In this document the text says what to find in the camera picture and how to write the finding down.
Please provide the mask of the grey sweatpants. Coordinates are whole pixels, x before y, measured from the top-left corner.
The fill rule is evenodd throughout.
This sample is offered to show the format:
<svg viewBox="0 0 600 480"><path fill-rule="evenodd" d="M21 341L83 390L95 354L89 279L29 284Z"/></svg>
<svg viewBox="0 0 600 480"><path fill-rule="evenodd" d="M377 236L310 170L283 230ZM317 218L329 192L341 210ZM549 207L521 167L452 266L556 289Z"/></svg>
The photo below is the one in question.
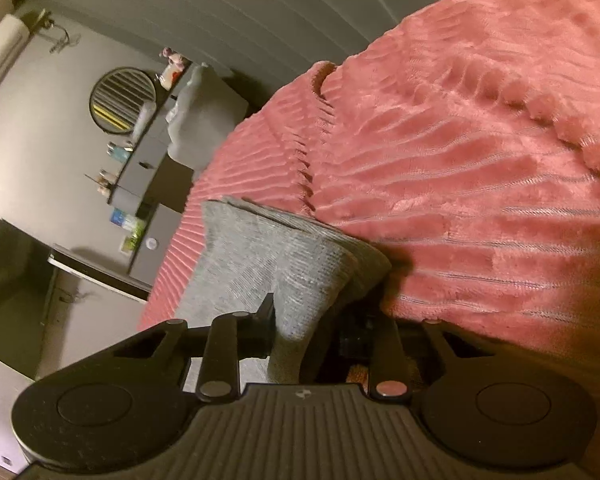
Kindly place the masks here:
<svg viewBox="0 0 600 480"><path fill-rule="evenodd" d="M378 249L315 220L224 197L202 205L204 250L175 310L190 326L256 312L273 297L270 356L239 365L240 382L295 384L318 323L363 298L389 272Z"/></svg>

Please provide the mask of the grey drawer nightstand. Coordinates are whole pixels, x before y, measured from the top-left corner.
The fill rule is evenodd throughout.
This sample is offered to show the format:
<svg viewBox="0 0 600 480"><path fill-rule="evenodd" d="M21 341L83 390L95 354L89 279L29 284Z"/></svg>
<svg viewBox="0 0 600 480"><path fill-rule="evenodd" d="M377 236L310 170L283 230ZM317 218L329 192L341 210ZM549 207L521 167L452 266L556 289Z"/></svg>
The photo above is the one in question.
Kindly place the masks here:
<svg viewBox="0 0 600 480"><path fill-rule="evenodd" d="M154 286L166 250L180 225L181 218L180 212L163 204L157 206L136 246L129 267L130 278L148 287Z"/></svg>

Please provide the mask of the green tray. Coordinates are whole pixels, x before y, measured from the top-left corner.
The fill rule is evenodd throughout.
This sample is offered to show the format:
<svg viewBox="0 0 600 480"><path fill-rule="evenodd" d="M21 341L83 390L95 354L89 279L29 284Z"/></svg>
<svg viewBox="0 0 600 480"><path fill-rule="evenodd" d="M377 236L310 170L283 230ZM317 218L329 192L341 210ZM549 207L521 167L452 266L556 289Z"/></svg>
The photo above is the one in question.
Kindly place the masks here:
<svg viewBox="0 0 600 480"><path fill-rule="evenodd" d="M132 255L144 235L146 222L138 219L125 220L122 224L122 229L125 232L125 236L120 245L120 252L123 255Z"/></svg>

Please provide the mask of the blue white tissue box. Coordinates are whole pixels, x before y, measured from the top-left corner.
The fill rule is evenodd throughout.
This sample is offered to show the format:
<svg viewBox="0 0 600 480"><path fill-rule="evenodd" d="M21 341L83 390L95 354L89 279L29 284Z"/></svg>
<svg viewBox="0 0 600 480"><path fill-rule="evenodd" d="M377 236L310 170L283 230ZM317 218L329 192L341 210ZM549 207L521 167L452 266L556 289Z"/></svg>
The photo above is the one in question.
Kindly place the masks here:
<svg viewBox="0 0 600 480"><path fill-rule="evenodd" d="M138 225L138 219L132 214L114 208L110 216L110 222L128 232L134 232Z"/></svg>

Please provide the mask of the grey vanity desk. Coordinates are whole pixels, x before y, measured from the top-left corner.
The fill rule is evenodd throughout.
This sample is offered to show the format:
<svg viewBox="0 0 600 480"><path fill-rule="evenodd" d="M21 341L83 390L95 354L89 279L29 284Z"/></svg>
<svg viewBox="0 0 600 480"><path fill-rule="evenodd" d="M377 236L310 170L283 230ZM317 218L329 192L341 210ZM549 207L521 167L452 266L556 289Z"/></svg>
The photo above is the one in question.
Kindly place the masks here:
<svg viewBox="0 0 600 480"><path fill-rule="evenodd" d="M124 163L117 180L112 185L108 198L109 205L128 214L136 214L163 159L172 159L168 154L170 139L166 130L168 128L166 115L174 107L178 92L186 86L190 72L196 66L189 68L181 76L166 105L157 110L147 129L135 143L129 159Z"/></svg>

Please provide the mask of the grey upholstered chair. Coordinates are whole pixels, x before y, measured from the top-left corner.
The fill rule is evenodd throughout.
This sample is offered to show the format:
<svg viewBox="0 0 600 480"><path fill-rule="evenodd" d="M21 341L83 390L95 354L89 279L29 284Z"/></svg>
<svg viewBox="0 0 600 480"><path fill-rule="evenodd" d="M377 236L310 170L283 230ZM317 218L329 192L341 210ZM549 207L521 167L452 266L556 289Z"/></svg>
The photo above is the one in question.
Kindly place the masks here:
<svg viewBox="0 0 600 480"><path fill-rule="evenodd" d="M166 115L168 154L200 174L247 114L248 102L207 65L197 65Z"/></svg>

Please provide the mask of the pink ribbed bed blanket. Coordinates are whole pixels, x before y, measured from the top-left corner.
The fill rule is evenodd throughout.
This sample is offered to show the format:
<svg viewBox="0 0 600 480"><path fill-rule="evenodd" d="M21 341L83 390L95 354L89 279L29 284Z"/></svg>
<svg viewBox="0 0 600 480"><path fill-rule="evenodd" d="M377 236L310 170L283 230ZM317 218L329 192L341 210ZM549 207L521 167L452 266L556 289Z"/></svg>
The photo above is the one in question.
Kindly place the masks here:
<svg viewBox="0 0 600 480"><path fill-rule="evenodd" d="M556 359L600 478L600 0L440 0L278 90L189 192L140 324L174 315L224 196L366 240L382 306Z"/></svg>

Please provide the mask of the pink plush toy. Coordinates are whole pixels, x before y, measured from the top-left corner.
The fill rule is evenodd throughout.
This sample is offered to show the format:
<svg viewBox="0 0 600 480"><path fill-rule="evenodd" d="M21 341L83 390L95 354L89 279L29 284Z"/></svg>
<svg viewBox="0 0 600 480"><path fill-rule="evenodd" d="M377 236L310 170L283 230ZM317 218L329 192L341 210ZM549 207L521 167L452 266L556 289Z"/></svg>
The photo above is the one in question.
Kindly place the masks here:
<svg viewBox="0 0 600 480"><path fill-rule="evenodd" d="M180 52L176 52L169 47L163 48L160 56L166 59L166 68L160 74L159 81L164 90L171 90L190 62Z"/></svg>

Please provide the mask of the wall mounted television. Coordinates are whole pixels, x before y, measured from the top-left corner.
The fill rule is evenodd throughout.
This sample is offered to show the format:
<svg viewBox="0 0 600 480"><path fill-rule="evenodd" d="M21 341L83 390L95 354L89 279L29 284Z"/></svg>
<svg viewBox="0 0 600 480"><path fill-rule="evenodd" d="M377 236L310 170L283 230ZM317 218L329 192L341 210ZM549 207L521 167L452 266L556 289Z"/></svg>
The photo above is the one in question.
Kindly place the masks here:
<svg viewBox="0 0 600 480"><path fill-rule="evenodd" d="M57 272L52 248L0 219L0 361L31 379L42 359Z"/></svg>

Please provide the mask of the round wall mirror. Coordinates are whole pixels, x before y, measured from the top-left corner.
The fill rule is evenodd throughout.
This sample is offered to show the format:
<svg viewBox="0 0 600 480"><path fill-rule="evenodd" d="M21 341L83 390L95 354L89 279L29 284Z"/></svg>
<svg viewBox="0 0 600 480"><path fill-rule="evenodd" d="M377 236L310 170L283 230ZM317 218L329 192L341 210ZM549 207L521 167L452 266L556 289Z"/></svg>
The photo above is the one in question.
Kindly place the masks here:
<svg viewBox="0 0 600 480"><path fill-rule="evenodd" d="M119 67L102 75L88 99L88 110L104 133L129 134L146 102L157 103L157 90L148 73Z"/></svg>

